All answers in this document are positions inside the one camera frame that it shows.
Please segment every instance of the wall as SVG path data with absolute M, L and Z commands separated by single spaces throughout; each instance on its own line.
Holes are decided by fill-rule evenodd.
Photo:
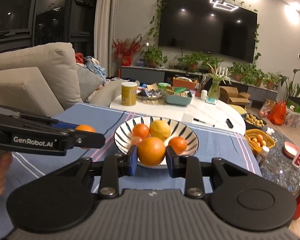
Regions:
M 281 0 L 240 0 L 251 4 L 257 9 L 258 30 L 260 42 L 258 52 L 262 57 L 257 66 L 264 72 L 278 72 L 293 76 L 292 70 L 300 68 L 300 15 L 298 12 L 287 13 L 287 4 Z M 156 9 L 156 0 L 120 0 L 118 14 L 118 39 L 133 38 L 141 33 L 145 35 L 150 29 L 149 22 Z M 169 61 L 179 49 L 161 48 L 168 56 Z M 232 60 L 223 62 L 224 66 L 232 65 Z M 284 89 L 279 88 L 279 97 L 283 96 Z

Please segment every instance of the pink bowl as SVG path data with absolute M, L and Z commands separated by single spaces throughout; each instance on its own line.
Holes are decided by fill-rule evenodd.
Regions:
M 294 158 L 298 152 L 299 148 L 290 142 L 284 142 L 284 153 L 290 157 Z

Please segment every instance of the round white table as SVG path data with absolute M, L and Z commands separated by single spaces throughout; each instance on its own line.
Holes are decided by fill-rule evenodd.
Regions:
M 110 105 L 110 108 L 130 111 L 140 114 L 146 114 L 151 116 L 160 116 L 164 118 L 174 119 L 176 121 L 182 121 L 184 113 L 191 114 L 194 118 L 204 121 L 206 123 L 214 124 L 215 128 L 237 132 L 241 135 L 245 134 L 246 125 L 241 115 L 234 110 L 231 106 L 218 100 L 216 105 L 208 104 L 202 101 L 200 98 L 192 98 L 191 104 L 188 106 L 176 106 L 176 105 L 163 105 L 152 106 L 140 103 L 134 106 L 123 106 L 121 104 L 121 95 L 118 96 Z M 233 124 L 233 128 L 229 128 L 226 124 L 226 120 L 230 119 Z M 193 124 L 208 126 L 201 122 L 192 121 Z

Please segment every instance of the climbing vine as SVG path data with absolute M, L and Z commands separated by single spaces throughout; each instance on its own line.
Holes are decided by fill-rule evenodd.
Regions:
M 236 5 L 240 8 L 244 8 L 246 10 L 249 10 L 249 11 L 253 11 L 253 12 L 258 12 L 258 10 L 256 9 L 251 9 L 251 5 L 249 5 L 248 7 L 246 6 L 246 3 L 244 1 L 241 1 L 241 2 L 237 2 L 235 0 L 220 0 L 222 2 L 228 2 L 230 4 L 233 4 L 233 5 Z M 155 15 L 152 17 L 152 20 L 150 21 L 150 24 L 153 26 L 151 27 L 151 29 L 148 31 L 148 38 L 153 38 L 153 40 L 156 42 L 157 40 L 157 37 L 159 36 L 159 28 L 160 28 L 160 18 L 161 18 L 161 14 L 162 14 L 162 10 L 164 9 L 164 7 L 167 5 L 168 3 L 168 0 L 157 0 L 157 8 L 155 10 Z M 259 36 L 259 33 L 258 33 L 258 28 L 260 27 L 260 24 L 257 24 L 257 27 L 256 27 L 256 31 L 254 32 L 254 40 L 256 42 L 256 45 L 255 45 L 255 55 L 254 55 L 254 58 L 253 58 L 253 64 L 255 65 L 256 64 L 256 61 L 258 60 L 259 57 L 261 57 L 261 54 L 259 52 L 257 52 L 258 50 L 258 43 L 259 43 L 259 39 L 258 39 L 258 36 Z

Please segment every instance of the curtain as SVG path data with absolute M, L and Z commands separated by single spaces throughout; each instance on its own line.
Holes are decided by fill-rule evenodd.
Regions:
M 115 62 L 112 55 L 112 40 L 116 40 L 119 0 L 97 0 L 94 26 L 94 56 L 106 69 L 106 76 L 114 76 Z

